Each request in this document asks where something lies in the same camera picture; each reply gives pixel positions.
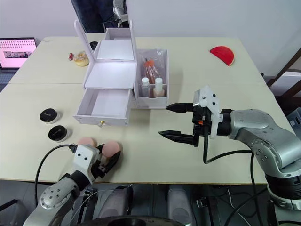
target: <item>red semicircle object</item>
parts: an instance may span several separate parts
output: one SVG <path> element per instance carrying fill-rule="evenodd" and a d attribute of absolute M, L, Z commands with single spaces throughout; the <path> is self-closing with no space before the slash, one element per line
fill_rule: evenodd
<path fill-rule="evenodd" d="M 217 46 L 210 50 L 210 53 L 220 58 L 226 65 L 233 64 L 235 55 L 234 52 L 226 46 Z"/>

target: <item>bottle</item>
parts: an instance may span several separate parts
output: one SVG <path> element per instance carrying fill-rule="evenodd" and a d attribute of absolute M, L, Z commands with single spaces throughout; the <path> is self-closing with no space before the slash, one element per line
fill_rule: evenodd
<path fill-rule="evenodd" d="M 142 96 L 143 97 L 149 97 L 150 96 L 150 83 L 149 83 L 149 79 L 144 77 L 142 78 Z"/>
<path fill-rule="evenodd" d="M 156 78 L 155 80 L 155 88 L 154 88 L 154 98 L 156 97 L 164 97 L 165 90 L 163 89 L 163 80 L 161 78 Z"/>

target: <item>laptop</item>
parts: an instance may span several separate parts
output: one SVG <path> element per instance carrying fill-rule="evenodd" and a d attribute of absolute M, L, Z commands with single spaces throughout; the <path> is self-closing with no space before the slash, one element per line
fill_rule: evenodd
<path fill-rule="evenodd" d="M 35 49 L 34 38 L 0 38 L 0 74 L 15 74 Z"/>

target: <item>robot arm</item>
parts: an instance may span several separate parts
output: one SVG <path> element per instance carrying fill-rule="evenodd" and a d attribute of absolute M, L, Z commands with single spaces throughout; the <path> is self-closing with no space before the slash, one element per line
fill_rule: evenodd
<path fill-rule="evenodd" d="M 97 148 L 79 145 L 73 161 L 75 171 L 71 175 L 66 174 L 42 193 L 37 208 L 27 218 L 24 226 L 60 225 L 80 191 L 98 177 L 103 178 L 116 164 L 120 151 L 114 154 L 107 164 L 101 164 L 102 148 L 103 145 Z"/>
<path fill-rule="evenodd" d="M 298 215 L 298 221 L 301 222 L 301 141 L 260 110 L 223 109 L 216 117 L 218 103 L 219 100 L 208 86 L 196 91 L 192 104 L 176 103 L 166 107 L 174 112 L 193 112 L 193 135 L 172 130 L 159 134 L 175 142 L 194 146 L 198 146 L 199 136 L 204 136 L 204 152 L 207 151 L 209 134 L 210 138 L 215 138 L 215 135 L 228 136 L 243 142 L 250 147 L 265 173 L 275 209 L 282 208 L 281 212 L 291 210 L 288 219 Z"/>

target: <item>white table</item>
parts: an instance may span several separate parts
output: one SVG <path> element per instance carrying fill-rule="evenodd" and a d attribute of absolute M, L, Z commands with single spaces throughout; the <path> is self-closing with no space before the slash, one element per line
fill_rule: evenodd
<path fill-rule="evenodd" d="M 102 181 L 127 183 L 217 183 L 250 184 L 250 154 L 227 156 L 208 165 L 200 149 L 174 143 L 158 134 L 162 130 L 192 133 L 192 113 L 166 110 L 132 110 L 128 127 L 81 125 L 72 115 L 83 95 L 85 68 L 68 61 L 69 52 L 81 50 L 75 37 L 49 37 L 0 93 L 0 178 L 33 181 L 40 160 L 57 143 L 48 139 L 54 125 L 39 120 L 42 110 L 52 107 L 63 113 L 55 125 L 64 125 L 72 135 L 64 143 L 92 137 L 98 144 L 117 140 L 123 145 L 118 165 Z M 226 45 L 236 54 L 228 67 L 208 53 Z M 191 102 L 195 90 L 209 84 L 221 100 L 221 108 L 257 108 L 292 131 L 269 88 L 242 44 L 229 38 L 137 38 L 138 48 L 166 48 L 170 53 L 170 101 Z M 248 147 L 227 137 L 209 140 L 209 158 Z M 53 152 L 45 161 L 41 181 L 54 182 L 71 172 L 73 154 L 68 149 Z M 257 183 L 266 183 L 255 162 Z"/>

